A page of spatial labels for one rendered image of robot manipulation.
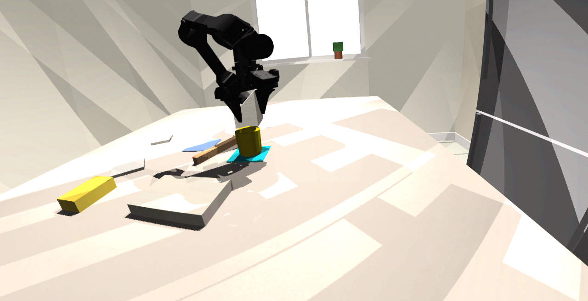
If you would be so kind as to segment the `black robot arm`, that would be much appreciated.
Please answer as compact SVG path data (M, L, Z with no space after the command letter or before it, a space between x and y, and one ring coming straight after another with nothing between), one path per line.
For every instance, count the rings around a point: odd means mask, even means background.
M244 29L244 30L243 30ZM186 14L178 30L179 39L194 47L216 75L218 86L234 85L237 75L226 70L218 56L207 43L207 34L212 35L216 43L233 50L234 62L249 62L270 57L274 51L271 37L258 34L250 24L232 14L217 17L197 13L192 10ZM258 91L274 89L279 82L279 70L263 71L248 67L244 76L246 85L255 86ZM251 83L250 83L251 82Z

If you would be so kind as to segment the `yellow rectangular block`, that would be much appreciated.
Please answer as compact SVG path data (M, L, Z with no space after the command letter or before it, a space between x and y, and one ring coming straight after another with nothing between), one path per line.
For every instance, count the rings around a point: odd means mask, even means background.
M116 188L113 177L95 176L57 198L62 210L82 212Z

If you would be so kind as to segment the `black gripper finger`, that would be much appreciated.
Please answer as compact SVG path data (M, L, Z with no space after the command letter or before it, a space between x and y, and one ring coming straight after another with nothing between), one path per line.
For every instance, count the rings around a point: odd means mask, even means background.
M275 91L275 89L269 89L269 90L265 90L265 91L255 90L255 95L258 100L259 110L261 111L262 114L265 114L266 107L267 107L267 101L269 99L270 94L273 91Z
M242 97L235 99L220 99L224 101L229 109L232 111L238 122L242 122L241 100Z

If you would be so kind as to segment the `tan flat bar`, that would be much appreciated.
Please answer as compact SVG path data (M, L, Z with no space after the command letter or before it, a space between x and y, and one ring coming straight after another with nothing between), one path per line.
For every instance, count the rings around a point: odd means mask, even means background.
M215 146L212 146L204 152L198 153L196 156L193 156L193 162L194 164L199 165L200 163L203 163L203 161L209 160L211 157L217 156L219 153L222 153L223 151L233 147L234 145L237 145L237 139L235 136L227 139L226 141L220 142Z

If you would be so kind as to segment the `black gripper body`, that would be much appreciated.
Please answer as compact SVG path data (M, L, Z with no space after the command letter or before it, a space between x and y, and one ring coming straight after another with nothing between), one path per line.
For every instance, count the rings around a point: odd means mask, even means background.
M215 89L215 99L235 99L239 98L241 92L250 91L256 89L255 86L247 86L244 81L244 76L248 67L252 66L252 70L257 70L260 63L256 64L256 60L249 62L235 62L235 67L232 70L236 71L237 81L234 85L220 86Z

